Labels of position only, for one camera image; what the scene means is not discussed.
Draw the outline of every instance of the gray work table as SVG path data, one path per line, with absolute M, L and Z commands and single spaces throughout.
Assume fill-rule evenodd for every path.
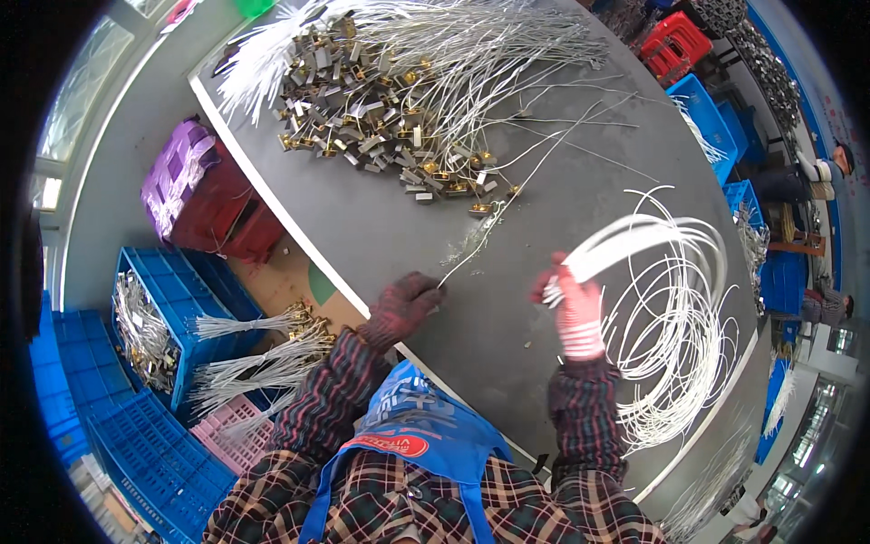
M 565 3 L 562 9 L 581 8 Z M 534 105 L 533 113 L 537 118 L 576 119 L 599 100 L 603 103 L 596 111 L 637 93 L 596 121 L 635 124 L 638 128 L 582 124 L 567 141 L 644 172 L 663 185 L 674 185 L 675 189 L 656 193 L 669 212 L 675 217 L 703 219 L 719 230 L 730 265 L 726 284 L 739 287 L 726 299 L 722 314 L 737 319 L 740 359 L 750 344 L 756 318 L 740 242 L 716 177 L 678 111 L 646 68 L 597 20 L 592 19 L 590 25 L 594 36 L 610 44 L 606 66 L 599 71 L 566 68 L 555 78 L 571 81 L 619 76 L 592 84 L 622 92 L 553 89 Z M 255 187 L 261 194 L 271 193 L 264 197 L 278 218 L 291 234 L 305 238 L 300 243 L 303 249 L 325 268 L 334 283 L 339 279 L 339 290 L 363 306 L 364 314 L 365 305 L 373 304 L 381 290 L 402 274 L 420 270 L 443 277 L 452 268 L 441 263 L 477 224 L 467 213 L 472 200 L 417 205 L 403 193 L 398 170 L 373 174 L 353 170 L 342 158 L 315 158 L 308 151 L 282 152 L 277 135 L 283 123 L 266 111 L 259 126 L 252 125 L 242 112 L 225 122 L 215 108 L 221 102 L 217 87 L 222 78 L 210 78 L 217 60 L 206 59 L 201 77 L 191 75 L 191 85 L 211 123 Z M 510 114 L 502 111 L 494 117 Z M 533 128 L 549 134 L 568 125 L 536 123 Z M 541 139 L 509 126 L 494 128 L 486 136 L 500 164 Z M 505 176 L 521 183 L 550 147 L 542 144 L 528 153 L 506 168 Z M 639 197 L 624 193 L 625 189 L 648 191 L 656 185 L 623 166 L 559 145 L 505 212 L 502 223 L 495 226 L 486 248 L 448 279 L 449 295 L 439 311 L 405 342 L 458 396 L 531 455 L 550 453 L 552 461 L 556 452 L 546 389 L 559 364 L 556 355 L 561 346 L 553 311 L 529 302 L 530 286 L 550 265 L 551 252 L 570 251 L 598 229 L 632 212 Z M 640 265 L 661 256 L 661 252 L 646 252 L 635 262 Z M 627 267 L 614 266 L 599 277 L 599 283 L 606 285 L 608 307 L 629 284 Z M 749 360 L 732 393 L 739 396 L 744 413 L 751 413 L 756 406 L 753 424 L 758 428 L 768 364 Z M 629 400 L 633 386 L 623 383 L 619 397 Z M 695 450 L 697 465 L 730 435 L 726 431 L 733 425 L 733 416 L 723 410 L 680 465 L 689 463 Z M 680 440 L 672 440 L 632 455 L 626 487 L 636 487 L 635 493 L 646 487 L 679 450 Z M 688 472 L 681 476 L 682 483 L 670 488 L 685 489 L 692 480 L 692 471 Z

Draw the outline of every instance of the hand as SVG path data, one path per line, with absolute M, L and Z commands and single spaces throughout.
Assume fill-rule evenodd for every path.
M 445 295 L 446 289 L 438 289 L 437 279 L 411 272 L 384 289 L 358 334 L 376 352 L 386 353 L 414 334 Z
M 532 302 L 541 304 L 544 288 L 550 278 L 556 276 L 559 289 L 565 295 L 556 310 L 556 331 L 565 348 L 565 357 L 571 361 L 597 359 L 605 351 L 599 308 L 601 290 L 592 281 L 578 284 L 568 267 L 562 265 L 565 257 L 564 252 L 551 256 L 553 267 L 538 276 L 532 289 Z

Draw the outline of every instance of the purple bag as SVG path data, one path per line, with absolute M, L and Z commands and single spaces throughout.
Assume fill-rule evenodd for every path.
M 160 239 L 171 242 L 172 227 L 205 172 L 220 162 L 217 138 L 199 115 L 181 122 L 145 176 L 139 198 Z

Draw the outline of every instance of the blue apron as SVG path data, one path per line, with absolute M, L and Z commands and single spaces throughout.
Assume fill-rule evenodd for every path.
M 301 544 L 323 538 L 332 480 L 355 448 L 391 453 L 457 482 L 474 540 L 495 542 L 484 514 L 480 479 L 490 453 L 512 461 L 511 450 L 489 421 L 439 391 L 406 359 L 371 397 L 354 438 L 324 465 L 317 497 L 299 534 Z

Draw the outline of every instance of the work glove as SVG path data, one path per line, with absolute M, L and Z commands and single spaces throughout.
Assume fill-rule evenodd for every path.
M 444 287 L 438 289 L 437 279 L 411 272 L 384 289 L 371 309 L 368 323 L 357 330 L 358 335 L 375 352 L 386 353 L 414 334 L 445 295 Z
M 570 361 L 597 359 L 605 351 L 601 336 L 601 290 L 593 281 L 583 285 L 562 265 L 566 254 L 555 252 L 551 256 L 552 268 L 542 272 L 532 289 L 532 302 L 541 304 L 544 290 L 555 276 L 565 298 L 556 308 L 556 332 L 562 340 L 565 358 Z

